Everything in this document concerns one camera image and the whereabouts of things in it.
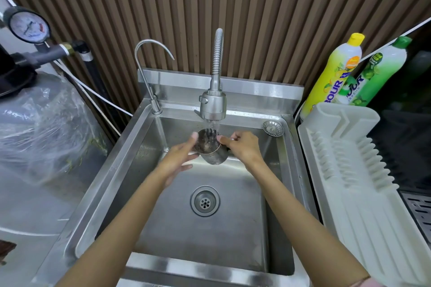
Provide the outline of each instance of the gauge needle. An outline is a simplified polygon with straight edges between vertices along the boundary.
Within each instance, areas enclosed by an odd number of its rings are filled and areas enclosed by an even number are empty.
[[[27,25],[27,28],[25,29],[25,31],[24,31],[24,34],[26,34],[27,33],[27,31],[29,30],[29,28],[31,27],[31,25],[32,24],[34,24],[34,22],[30,22],[28,25]]]

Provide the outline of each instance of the yellow dish soap bottle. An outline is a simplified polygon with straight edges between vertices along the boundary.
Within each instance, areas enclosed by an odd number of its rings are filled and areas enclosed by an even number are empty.
[[[360,45],[364,38],[364,34],[353,33],[346,43],[339,45],[332,51],[325,69],[305,100],[299,114],[301,120],[309,115],[317,103],[334,100],[344,81],[359,64],[362,56]]]

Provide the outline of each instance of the white dish rack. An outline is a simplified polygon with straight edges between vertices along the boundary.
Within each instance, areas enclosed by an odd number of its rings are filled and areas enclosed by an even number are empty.
[[[324,225],[369,274],[392,286],[431,286],[431,251],[372,139],[367,107],[319,103],[299,126]]]

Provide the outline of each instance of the stainless steel cup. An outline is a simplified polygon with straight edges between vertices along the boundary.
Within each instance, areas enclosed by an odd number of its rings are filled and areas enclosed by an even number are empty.
[[[202,129],[194,148],[211,165],[219,165],[228,158],[228,148],[217,141],[218,132],[212,128]]]

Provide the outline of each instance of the sink basin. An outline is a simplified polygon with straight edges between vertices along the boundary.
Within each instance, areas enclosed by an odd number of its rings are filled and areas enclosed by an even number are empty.
[[[55,282],[111,222],[167,150],[206,124],[196,105],[161,101],[161,115],[144,99],[59,240],[36,282]],[[281,137],[262,125],[279,121]],[[250,130],[266,164],[315,216],[297,132],[290,115],[228,109],[221,134]],[[162,192],[123,274],[138,285],[309,286],[310,279],[266,203],[256,180],[233,155],[221,165],[202,157]]]
[[[163,158],[166,149],[204,127],[205,123],[200,121],[167,117],[153,120],[97,236]],[[244,127],[221,124],[219,131],[230,136],[239,129]],[[259,138],[266,164],[281,180],[277,138],[267,135],[263,129],[249,129]],[[210,165],[202,157],[191,163],[193,168],[181,172],[159,197],[134,252],[259,272],[293,274],[292,247],[265,202],[259,184],[245,166],[233,155],[221,165]],[[212,187],[214,194],[218,193],[218,204],[211,206],[219,206],[211,216],[200,216],[192,210],[192,194],[201,186]]]

